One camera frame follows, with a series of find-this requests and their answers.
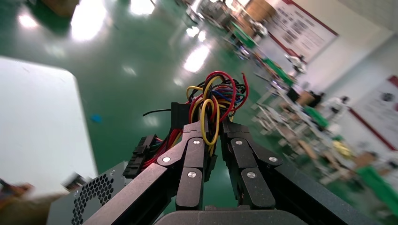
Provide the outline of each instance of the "white lab coat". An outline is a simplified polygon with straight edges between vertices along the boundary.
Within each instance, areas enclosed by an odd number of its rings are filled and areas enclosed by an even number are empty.
[[[336,123],[348,110],[348,105],[343,103],[339,97],[330,98],[321,106],[321,115],[330,123]],[[334,113],[331,108],[338,110],[338,112]]]
[[[307,71],[307,66],[296,56],[291,56],[291,55],[285,55],[287,60],[291,62],[293,67],[297,67],[298,70],[302,73],[305,74]]]

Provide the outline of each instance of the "green floor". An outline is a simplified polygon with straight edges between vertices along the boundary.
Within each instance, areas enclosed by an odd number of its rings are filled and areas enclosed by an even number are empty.
[[[26,2],[0,2],[0,55],[65,68],[77,78],[99,172],[128,160],[140,137],[165,136],[168,112],[142,114],[185,102],[186,87],[215,70],[239,80],[241,71],[248,75],[249,101],[234,121],[247,124],[258,143],[281,151],[277,138],[265,139],[250,120],[250,105],[265,92],[264,83],[253,76],[254,64],[236,57],[223,42],[222,30],[195,25],[174,0],[157,0],[154,8],[149,0],[81,0],[72,21],[39,2]],[[102,122],[92,122],[93,115]],[[311,165],[307,171],[312,173]],[[380,205],[372,193],[343,183],[328,188],[368,215]],[[369,207],[360,204],[369,201]],[[222,160],[205,185],[204,204],[237,204]]]

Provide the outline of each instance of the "wire bundle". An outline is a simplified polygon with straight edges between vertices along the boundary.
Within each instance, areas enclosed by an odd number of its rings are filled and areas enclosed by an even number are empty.
[[[191,104],[189,109],[189,122],[200,121],[202,138],[209,146],[210,156],[213,155],[214,145],[217,142],[220,122],[227,117],[231,117],[232,119],[236,110],[243,106],[249,96],[249,86],[246,76],[243,73],[242,75],[244,84],[239,84],[239,82],[232,79],[229,74],[222,71],[215,71],[209,74],[206,80],[198,86],[190,86],[187,88],[186,95],[188,103]],[[220,79],[221,83],[213,85],[217,79]],[[189,90],[191,89],[193,89],[193,91],[191,95],[189,95]],[[194,97],[195,93],[199,90],[202,91],[202,94]],[[195,120],[194,115],[198,108],[200,108],[200,116]],[[213,124],[209,124],[209,132],[213,135],[211,141],[207,139],[205,133],[206,110],[208,110],[208,115],[210,115],[210,121],[213,122]]]
[[[174,130],[170,129],[169,134],[164,140],[156,138],[155,144],[151,145],[151,152],[154,153],[154,155],[151,159],[149,159],[143,164],[142,169],[145,169],[150,164],[156,162],[159,156],[161,156],[167,150],[171,149],[174,145],[176,145],[182,133],[183,131],[180,129],[174,129]]]
[[[208,150],[210,156],[214,153],[214,145],[217,141],[220,122],[227,117],[232,120],[237,109],[242,107],[249,96],[249,86],[247,84],[246,76],[242,73],[244,84],[240,84],[237,80],[222,71],[215,71],[209,74],[206,80],[198,86],[190,86],[187,88],[186,96],[189,104],[189,123],[200,121],[200,130],[202,138],[209,146]],[[221,83],[213,85],[219,79]],[[202,91],[200,95],[195,97],[195,93],[199,90]],[[168,111],[168,110],[155,110],[148,112],[145,115],[153,112]],[[205,115],[210,116],[209,133],[213,136],[209,141],[205,133]],[[143,164],[143,169],[147,168],[150,164],[156,162],[157,158],[171,149],[177,144],[178,139],[181,137],[182,130],[170,129],[169,134],[164,140],[157,138],[153,145],[151,145],[151,152],[153,157]]]

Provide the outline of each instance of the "blue object on floor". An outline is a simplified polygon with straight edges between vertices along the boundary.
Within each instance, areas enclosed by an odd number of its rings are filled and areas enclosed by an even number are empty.
[[[101,123],[102,117],[100,115],[93,115],[93,116],[91,116],[91,120],[95,123]]]

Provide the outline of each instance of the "wall poster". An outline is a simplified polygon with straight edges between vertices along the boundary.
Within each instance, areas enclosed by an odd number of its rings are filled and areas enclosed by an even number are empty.
[[[273,21],[267,25],[270,36],[287,53],[304,55],[306,62],[338,36],[292,0],[278,2],[275,9]]]
[[[365,95],[350,112],[391,150],[398,149],[398,77]]]

